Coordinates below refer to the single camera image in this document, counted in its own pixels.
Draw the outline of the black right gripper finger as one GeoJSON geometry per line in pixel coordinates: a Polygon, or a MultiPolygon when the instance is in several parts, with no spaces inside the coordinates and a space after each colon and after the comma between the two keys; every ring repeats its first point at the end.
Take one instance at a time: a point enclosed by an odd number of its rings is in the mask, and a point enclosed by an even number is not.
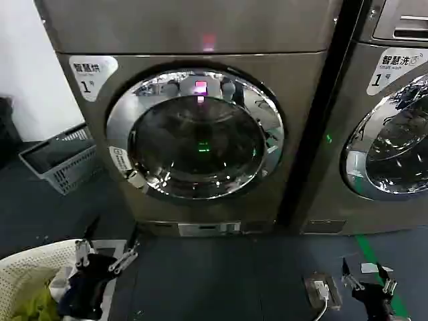
{"type": "Polygon", "coordinates": [[[353,290],[365,290],[365,287],[351,274],[345,258],[342,259],[342,281],[353,290]]]}
{"type": "Polygon", "coordinates": [[[386,295],[393,297],[398,281],[390,278],[388,271],[379,262],[377,262],[376,265],[378,268],[379,277],[381,278],[384,284],[383,292],[386,295]]]}

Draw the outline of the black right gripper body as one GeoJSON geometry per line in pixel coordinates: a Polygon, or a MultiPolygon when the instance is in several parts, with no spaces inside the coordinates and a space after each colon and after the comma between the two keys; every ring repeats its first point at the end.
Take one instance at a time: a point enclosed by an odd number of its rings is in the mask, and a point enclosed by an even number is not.
{"type": "Polygon", "coordinates": [[[368,321],[391,319],[392,296],[384,293],[380,284],[362,282],[360,286],[352,289],[352,297],[363,303],[368,321]]]}

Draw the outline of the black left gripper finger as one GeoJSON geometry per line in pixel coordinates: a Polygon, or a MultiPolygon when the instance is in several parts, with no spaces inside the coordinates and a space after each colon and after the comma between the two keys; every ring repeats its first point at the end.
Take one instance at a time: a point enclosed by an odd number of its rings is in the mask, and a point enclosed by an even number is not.
{"type": "Polygon", "coordinates": [[[120,275],[137,257],[138,252],[138,225],[136,224],[126,243],[126,251],[114,263],[108,266],[108,271],[115,275],[120,275]]]}
{"type": "Polygon", "coordinates": [[[75,241],[76,268],[86,268],[90,264],[89,255],[95,252],[92,243],[92,236],[98,227],[99,221],[100,216],[97,216],[85,229],[83,238],[75,241]]]}

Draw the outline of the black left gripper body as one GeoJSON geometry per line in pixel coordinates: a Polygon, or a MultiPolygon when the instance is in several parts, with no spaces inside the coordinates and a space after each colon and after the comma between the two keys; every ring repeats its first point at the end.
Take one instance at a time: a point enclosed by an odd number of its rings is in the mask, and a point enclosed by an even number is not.
{"type": "Polygon", "coordinates": [[[108,282],[114,278],[109,267],[116,262],[116,258],[94,253],[88,255],[88,261],[87,266],[78,268],[76,284],[83,290],[105,290],[108,282]]]}

